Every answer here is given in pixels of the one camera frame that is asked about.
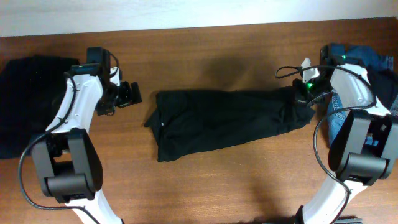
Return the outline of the black t-shirt with logo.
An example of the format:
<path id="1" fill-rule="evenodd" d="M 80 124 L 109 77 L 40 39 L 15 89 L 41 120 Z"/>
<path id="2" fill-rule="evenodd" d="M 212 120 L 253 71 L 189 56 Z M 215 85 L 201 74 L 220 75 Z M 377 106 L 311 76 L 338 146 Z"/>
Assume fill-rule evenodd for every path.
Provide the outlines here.
<path id="1" fill-rule="evenodd" d="M 271 91 L 174 90 L 156 96 L 145 122 L 158 145 L 159 162 L 236 146 L 300 129 L 315 110 L 286 86 Z"/>

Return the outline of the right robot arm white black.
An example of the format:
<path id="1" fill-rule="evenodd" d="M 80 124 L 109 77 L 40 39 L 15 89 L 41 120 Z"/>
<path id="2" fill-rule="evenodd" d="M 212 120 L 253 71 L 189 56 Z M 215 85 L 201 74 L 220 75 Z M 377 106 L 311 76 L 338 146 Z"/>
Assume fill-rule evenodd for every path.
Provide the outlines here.
<path id="1" fill-rule="evenodd" d="M 330 107 L 327 177 L 292 223 L 356 223 L 342 218 L 347 204 L 376 181 L 389 177 L 397 159 L 397 74 L 393 58 L 363 45 L 328 44 L 320 63 L 294 68 L 297 103 Z"/>

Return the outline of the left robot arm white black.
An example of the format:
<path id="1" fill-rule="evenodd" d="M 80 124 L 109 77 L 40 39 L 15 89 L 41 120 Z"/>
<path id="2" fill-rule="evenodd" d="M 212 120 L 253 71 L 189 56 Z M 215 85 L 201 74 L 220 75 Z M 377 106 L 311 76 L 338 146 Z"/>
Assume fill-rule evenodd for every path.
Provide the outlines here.
<path id="1" fill-rule="evenodd" d="M 53 121 L 27 147 L 40 188 L 57 206 L 42 210 L 73 210 L 83 223 L 122 223 L 106 197 L 103 167 L 89 130 L 94 114 L 112 116 L 116 108 L 142 101 L 136 82 L 122 80 L 115 56 L 102 47 L 87 49 L 86 63 L 65 72 L 67 89 Z"/>

